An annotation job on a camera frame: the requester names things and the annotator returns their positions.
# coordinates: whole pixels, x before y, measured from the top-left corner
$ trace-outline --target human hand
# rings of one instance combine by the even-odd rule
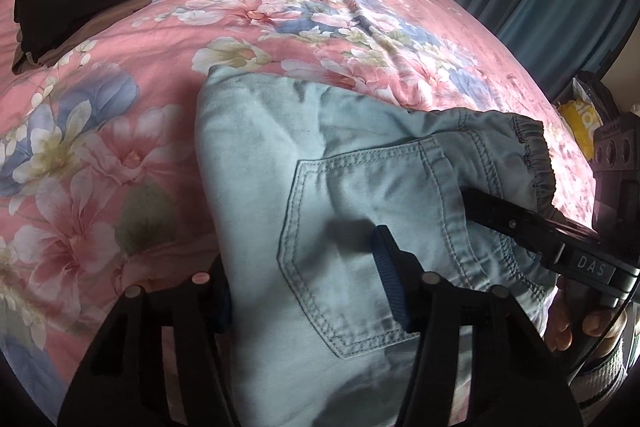
[[[544,339],[547,347],[551,351],[556,349],[564,351],[573,340],[571,333],[571,311],[564,299],[564,289],[566,287],[565,277],[558,278],[558,293],[554,298],[551,308],[549,308],[549,320],[546,324]],[[591,312],[582,322],[582,331],[592,337],[599,337],[607,328],[615,310],[598,310]],[[616,324],[609,330],[598,349],[589,357],[589,361],[606,357],[616,347],[620,336],[626,325],[626,310],[622,312]]]

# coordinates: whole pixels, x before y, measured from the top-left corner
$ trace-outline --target light blue pants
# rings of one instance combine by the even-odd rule
[[[455,285],[509,287],[544,327],[555,275],[466,222],[460,193],[548,210],[555,179],[541,123],[412,112],[217,67],[198,100],[196,142],[232,292],[229,377],[243,427],[394,423],[417,339],[391,316],[370,253],[375,225]],[[468,331],[460,346],[462,384]]]

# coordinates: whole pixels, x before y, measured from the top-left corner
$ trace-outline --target fingernail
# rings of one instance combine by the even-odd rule
[[[582,329],[587,335],[593,335],[598,332],[598,328],[600,327],[600,316],[599,315],[589,315],[582,325]]]

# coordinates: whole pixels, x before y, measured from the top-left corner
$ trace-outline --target yellow plastic bag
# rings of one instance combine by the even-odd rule
[[[588,161],[593,159],[593,132],[602,125],[600,115],[585,95],[577,100],[571,100],[558,107],[558,112],[569,125],[582,154]]]

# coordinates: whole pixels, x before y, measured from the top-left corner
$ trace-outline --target floral bedsheet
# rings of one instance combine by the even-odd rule
[[[174,285],[216,254],[193,140],[214,64],[542,120],[555,203],[590,220],[594,184],[574,140],[451,0],[154,0],[21,76],[13,3],[0,0],[0,348],[51,419],[123,288]]]

